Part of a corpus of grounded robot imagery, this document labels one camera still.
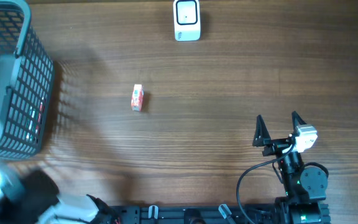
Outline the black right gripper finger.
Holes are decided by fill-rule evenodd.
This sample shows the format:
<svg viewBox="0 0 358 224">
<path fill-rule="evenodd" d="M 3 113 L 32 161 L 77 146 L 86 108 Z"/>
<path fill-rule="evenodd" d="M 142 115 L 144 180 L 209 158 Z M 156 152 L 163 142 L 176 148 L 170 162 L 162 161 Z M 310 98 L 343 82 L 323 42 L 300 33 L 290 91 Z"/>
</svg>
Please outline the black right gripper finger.
<svg viewBox="0 0 358 224">
<path fill-rule="evenodd" d="M 268 146 L 272 142 L 262 115 L 257 116 L 256 129 L 252 145 L 254 147 Z"/>
<path fill-rule="evenodd" d="M 301 116 L 296 111 L 293 111 L 291 113 L 291 118 L 292 118 L 292 124 L 293 124 L 294 128 L 296 128 L 297 126 L 306 124 L 306 122 L 301 118 Z"/>
</svg>

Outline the red Kleenex tissue pack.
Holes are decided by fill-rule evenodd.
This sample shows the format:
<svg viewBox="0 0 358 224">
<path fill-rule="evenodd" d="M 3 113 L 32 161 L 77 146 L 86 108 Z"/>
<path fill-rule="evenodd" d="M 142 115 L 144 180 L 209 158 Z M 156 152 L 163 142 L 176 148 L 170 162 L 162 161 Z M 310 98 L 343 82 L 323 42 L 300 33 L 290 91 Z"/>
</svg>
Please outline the red Kleenex tissue pack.
<svg viewBox="0 0 358 224">
<path fill-rule="evenodd" d="M 132 92 L 131 108 L 133 111 L 141 111 L 144 99 L 144 90 L 141 84 L 135 84 Z"/>
</svg>

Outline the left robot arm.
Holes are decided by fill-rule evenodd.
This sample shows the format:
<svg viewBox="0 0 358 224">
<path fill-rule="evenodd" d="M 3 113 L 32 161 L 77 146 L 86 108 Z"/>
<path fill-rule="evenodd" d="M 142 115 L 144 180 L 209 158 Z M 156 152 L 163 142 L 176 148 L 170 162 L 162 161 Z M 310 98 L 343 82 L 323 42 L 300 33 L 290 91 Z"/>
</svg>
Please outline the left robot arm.
<svg viewBox="0 0 358 224">
<path fill-rule="evenodd" d="M 0 161 L 0 223 L 120 223 L 101 199 L 59 191 L 42 170 L 20 177 Z"/>
</svg>

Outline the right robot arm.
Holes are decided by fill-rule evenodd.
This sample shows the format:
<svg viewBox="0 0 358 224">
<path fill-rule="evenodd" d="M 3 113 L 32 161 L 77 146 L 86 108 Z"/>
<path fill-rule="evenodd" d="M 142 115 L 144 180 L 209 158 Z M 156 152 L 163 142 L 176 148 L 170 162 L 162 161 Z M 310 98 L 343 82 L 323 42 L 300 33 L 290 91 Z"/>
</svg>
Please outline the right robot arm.
<svg viewBox="0 0 358 224">
<path fill-rule="evenodd" d="M 314 126 L 307 124 L 297 112 L 291 114 L 293 132 L 286 138 L 272 139 L 261 115 L 257 117 L 252 145 L 263 147 L 263 156 L 275 156 L 276 175 L 286 191 L 272 205 L 258 206 L 263 214 L 255 214 L 257 223 L 330 223 L 326 199 L 329 172 L 317 162 L 303 162 L 301 153 L 312 148 L 318 138 Z"/>
</svg>

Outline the white barcode scanner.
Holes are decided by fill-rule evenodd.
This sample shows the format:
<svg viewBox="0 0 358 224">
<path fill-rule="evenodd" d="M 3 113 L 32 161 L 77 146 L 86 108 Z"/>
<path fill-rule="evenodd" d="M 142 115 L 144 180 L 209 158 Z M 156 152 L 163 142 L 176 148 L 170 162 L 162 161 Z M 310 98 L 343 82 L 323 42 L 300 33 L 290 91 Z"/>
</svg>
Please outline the white barcode scanner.
<svg viewBox="0 0 358 224">
<path fill-rule="evenodd" d="M 199 0 L 174 0 L 173 22 L 176 41 L 199 40 L 201 37 Z"/>
</svg>

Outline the red packaged items in basket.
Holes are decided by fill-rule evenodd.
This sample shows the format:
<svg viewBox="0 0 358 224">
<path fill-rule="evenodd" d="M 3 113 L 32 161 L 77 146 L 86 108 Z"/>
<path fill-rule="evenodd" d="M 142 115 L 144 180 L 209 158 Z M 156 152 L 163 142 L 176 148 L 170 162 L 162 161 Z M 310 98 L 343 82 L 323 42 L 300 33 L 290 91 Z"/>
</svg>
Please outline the red packaged items in basket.
<svg viewBox="0 0 358 224">
<path fill-rule="evenodd" d="M 41 99 L 39 107 L 37 109 L 32 106 L 29 108 L 28 114 L 30 118 L 26 121 L 27 134 L 25 140 L 28 142 L 37 142 L 38 135 L 40 134 L 40 124 L 42 122 L 42 116 L 44 112 L 44 98 Z"/>
</svg>

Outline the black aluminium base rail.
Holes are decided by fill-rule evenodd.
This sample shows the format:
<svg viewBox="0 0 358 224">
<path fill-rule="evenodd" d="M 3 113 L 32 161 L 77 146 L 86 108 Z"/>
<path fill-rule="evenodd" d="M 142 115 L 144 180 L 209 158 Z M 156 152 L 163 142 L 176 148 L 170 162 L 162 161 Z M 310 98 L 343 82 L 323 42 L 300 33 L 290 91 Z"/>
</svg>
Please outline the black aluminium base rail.
<svg viewBox="0 0 358 224">
<path fill-rule="evenodd" d="M 113 206 L 123 224 L 192 224 L 192 223 L 319 223 L 330 224 L 326 204 L 274 205 L 246 204 L 245 217 L 239 207 L 222 204 L 212 207 Z"/>
</svg>

